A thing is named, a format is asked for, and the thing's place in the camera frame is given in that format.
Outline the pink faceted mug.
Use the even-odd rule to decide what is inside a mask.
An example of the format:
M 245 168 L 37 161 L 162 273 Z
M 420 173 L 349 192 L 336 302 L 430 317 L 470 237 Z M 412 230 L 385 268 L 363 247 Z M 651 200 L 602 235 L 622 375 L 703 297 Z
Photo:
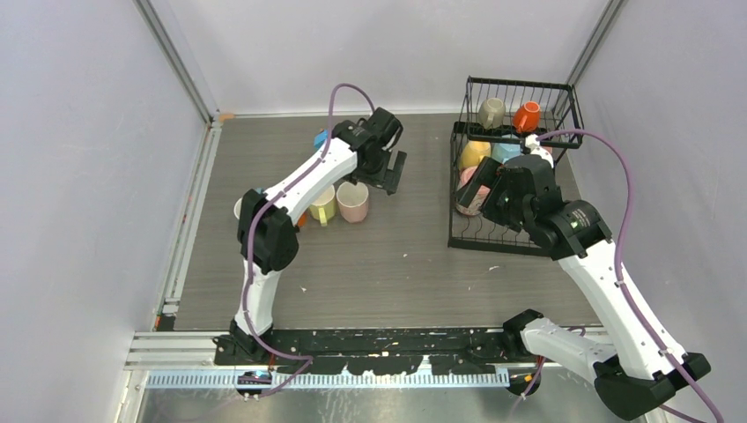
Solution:
M 341 216 L 349 223 L 361 223 L 369 210 L 369 189 L 363 183 L 343 182 L 337 188 L 337 204 Z

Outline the pale yellow faceted mug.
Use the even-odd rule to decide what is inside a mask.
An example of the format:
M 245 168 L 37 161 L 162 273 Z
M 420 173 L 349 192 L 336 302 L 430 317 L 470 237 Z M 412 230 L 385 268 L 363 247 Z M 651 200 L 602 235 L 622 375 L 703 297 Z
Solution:
M 321 226 L 327 226 L 329 221 L 336 215 L 337 201 L 336 190 L 333 185 L 327 187 L 308 207 L 311 217 L 317 220 Z

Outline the blue floral mug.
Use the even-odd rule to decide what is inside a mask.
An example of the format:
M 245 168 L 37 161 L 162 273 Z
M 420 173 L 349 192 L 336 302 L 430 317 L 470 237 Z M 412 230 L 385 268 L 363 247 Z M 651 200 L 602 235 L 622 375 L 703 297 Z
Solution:
M 262 194 L 264 192 L 264 189 L 253 188 L 253 191 L 255 191 L 258 194 Z M 237 220 L 240 220 L 242 202 L 243 202 L 243 197 L 239 197 L 233 206 L 233 215 Z

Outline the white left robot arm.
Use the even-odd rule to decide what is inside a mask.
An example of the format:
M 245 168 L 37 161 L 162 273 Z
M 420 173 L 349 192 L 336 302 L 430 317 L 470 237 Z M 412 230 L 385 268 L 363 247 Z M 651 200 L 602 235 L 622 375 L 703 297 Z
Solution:
M 339 181 L 396 193 L 407 154 L 393 148 L 402 134 L 400 120 L 376 108 L 367 118 L 335 125 L 330 141 L 283 181 L 243 195 L 237 238 L 244 278 L 229 332 L 236 352 L 248 364 L 258 365 L 269 357 L 270 341 L 263 334 L 273 324 L 282 271 L 299 251 L 300 216 Z

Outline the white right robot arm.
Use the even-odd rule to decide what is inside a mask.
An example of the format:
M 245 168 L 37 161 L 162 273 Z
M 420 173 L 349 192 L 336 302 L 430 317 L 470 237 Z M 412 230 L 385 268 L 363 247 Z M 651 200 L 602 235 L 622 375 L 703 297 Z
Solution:
M 628 421 L 710 372 L 707 358 L 673 339 L 628 272 L 616 265 L 616 245 L 599 211 L 562 197 L 548 160 L 534 154 L 506 163 L 484 157 L 456 192 L 456 202 L 470 204 L 481 189 L 487 190 L 481 215 L 527 233 L 580 288 L 610 338 L 595 342 L 528 309 L 504 324 L 508 358 L 521 362 L 535 355 L 557 362 L 590 382 L 604 405 Z

